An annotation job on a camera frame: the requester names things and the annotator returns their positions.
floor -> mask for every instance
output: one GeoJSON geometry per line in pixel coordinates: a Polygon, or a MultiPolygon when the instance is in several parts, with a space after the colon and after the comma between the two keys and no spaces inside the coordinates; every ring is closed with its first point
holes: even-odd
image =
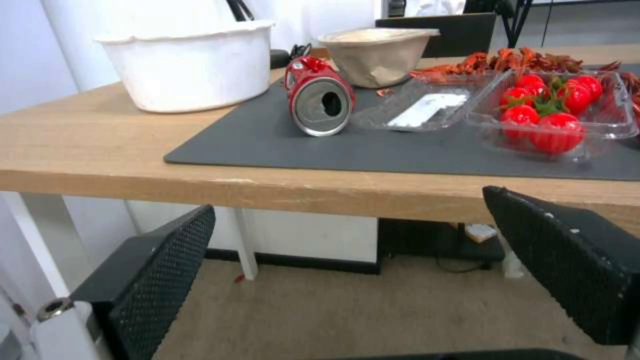
{"type": "Polygon", "coordinates": [[[623,359],[594,344],[530,275],[450,274],[432,259],[398,257],[381,275],[261,266],[234,283],[238,263],[205,260],[155,359],[318,359],[553,348],[623,359]]]}

plastic container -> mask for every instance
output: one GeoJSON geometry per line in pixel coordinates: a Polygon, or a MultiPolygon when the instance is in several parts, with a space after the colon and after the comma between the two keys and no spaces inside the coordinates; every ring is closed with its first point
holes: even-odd
{"type": "Polygon", "coordinates": [[[495,79],[480,75],[425,74],[393,88],[377,106],[361,110],[352,123],[368,129],[434,131],[449,127],[468,112],[468,100],[495,79]]]}
{"type": "Polygon", "coordinates": [[[352,85],[382,88],[405,80],[437,29],[359,29],[321,36],[342,75],[352,85]]]}
{"type": "Polygon", "coordinates": [[[176,113],[220,108],[265,92],[272,25],[245,21],[209,32],[96,40],[138,108],[176,113]]]}
{"type": "Polygon", "coordinates": [[[627,89],[624,87],[620,76],[616,72],[589,72],[584,71],[579,74],[534,72],[548,83],[553,77],[570,79],[580,74],[588,74],[601,79],[603,84],[603,94],[599,100],[591,104],[580,116],[582,131],[582,141],[573,149],[561,154],[547,154],[536,149],[529,138],[531,133],[542,135],[552,135],[553,139],[566,139],[575,133],[557,130],[549,131],[539,127],[529,126],[507,126],[499,121],[501,111],[499,102],[502,94],[509,87],[515,86],[516,76],[509,70],[496,77],[477,96],[469,100],[468,107],[463,117],[472,126],[480,128],[479,136],[484,143],[497,149],[506,151],[517,151],[531,154],[546,159],[570,159],[572,161],[588,160],[592,156],[599,155],[606,151],[610,142],[630,138],[638,134],[638,126],[634,120],[632,103],[627,89]],[[505,131],[522,131],[530,134],[520,140],[512,140],[505,135],[505,131]]]}

clear plastic box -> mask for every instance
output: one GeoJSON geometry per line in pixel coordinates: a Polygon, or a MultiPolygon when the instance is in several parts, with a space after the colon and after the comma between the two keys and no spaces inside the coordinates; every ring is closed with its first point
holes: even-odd
{"type": "Polygon", "coordinates": [[[483,90],[467,102],[463,115],[466,123],[480,127],[479,136],[491,146],[507,151],[528,152],[541,158],[570,158],[572,160],[588,160],[603,153],[611,143],[608,140],[630,138],[638,134],[638,126],[632,112],[632,101],[620,76],[616,72],[583,71],[578,74],[555,72],[530,72],[539,75],[545,83],[553,77],[570,79],[580,74],[588,74],[601,79],[602,96],[580,116],[583,140],[572,150],[549,155],[535,149],[526,139],[512,140],[504,135],[504,131],[526,131],[538,134],[567,136],[566,131],[542,130],[538,127],[508,126],[500,122],[500,98],[509,87],[515,86],[516,74],[509,70],[491,81],[483,90]]]}
{"type": "Polygon", "coordinates": [[[350,121],[368,129],[443,129],[461,120],[468,113],[468,100],[476,96],[497,75],[496,72],[478,75],[425,74],[391,89],[381,104],[354,113],[350,121]],[[440,95],[448,97],[452,102],[446,103],[445,99],[437,98],[440,95]],[[432,108],[425,104],[429,102],[439,106],[432,108]],[[395,121],[402,116],[411,118],[411,124],[402,125],[395,121]]]}

red tomato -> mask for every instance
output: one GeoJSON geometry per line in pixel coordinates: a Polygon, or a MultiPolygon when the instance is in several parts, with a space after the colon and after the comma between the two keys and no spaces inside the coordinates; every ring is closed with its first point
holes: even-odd
{"type": "Polygon", "coordinates": [[[580,115],[591,104],[591,91],[576,80],[567,81],[566,85],[558,90],[558,97],[566,94],[564,105],[573,115],[580,115]]]}
{"type": "Polygon", "coordinates": [[[520,87],[520,88],[526,88],[529,85],[536,84],[536,83],[539,83],[539,84],[542,84],[542,85],[545,84],[544,80],[542,80],[542,78],[539,77],[538,75],[536,75],[536,74],[527,74],[527,75],[523,75],[522,77],[520,77],[520,79],[516,83],[516,86],[520,87]]]}
{"type": "Polygon", "coordinates": [[[598,100],[602,95],[602,84],[600,84],[600,81],[593,76],[579,75],[576,76],[574,80],[589,89],[591,92],[591,102],[598,100]]]}
{"type": "MultiPolygon", "coordinates": [[[[518,126],[520,128],[533,127],[540,121],[538,112],[529,105],[517,105],[508,108],[500,121],[507,126],[518,126]]],[[[503,129],[502,132],[512,140],[522,140],[529,136],[529,132],[519,129],[503,129]]]]}
{"type": "Polygon", "coordinates": [[[538,131],[529,134],[529,141],[533,146],[549,155],[572,150],[583,138],[584,130],[580,122],[575,116],[567,113],[543,117],[538,124],[538,131]]]}
{"type": "Polygon", "coordinates": [[[530,99],[526,99],[524,104],[532,106],[533,105],[533,94],[526,88],[508,88],[502,93],[502,97],[500,98],[500,106],[509,106],[510,104],[514,104],[517,102],[517,99],[522,99],[523,97],[531,97],[530,99]]]}
{"type": "Polygon", "coordinates": [[[549,89],[544,83],[530,83],[525,85],[525,88],[530,91],[530,93],[542,96],[544,99],[549,97],[549,89]]]}

table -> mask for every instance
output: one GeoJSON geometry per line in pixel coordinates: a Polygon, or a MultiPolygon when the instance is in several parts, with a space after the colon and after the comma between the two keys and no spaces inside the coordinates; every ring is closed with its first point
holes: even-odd
{"type": "MultiPolygon", "coordinates": [[[[538,49],[585,64],[640,63],[640,44],[538,49]]],[[[420,66],[459,61],[423,59],[420,66]]],[[[272,80],[284,73],[272,72],[272,80]]],[[[0,190],[211,203],[367,217],[490,223],[481,188],[593,209],[640,235],[640,182],[172,165],[163,156],[233,107],[176,115],[135,108],[114,84],[0,117],[0,190]]],[[[20,199],[8,201],[35,226],[20,199]]],[[[33,245],[42,245],[42,234],[33,245]]],[[[250,249],[246,257],[251,258],[250,249]]]]}

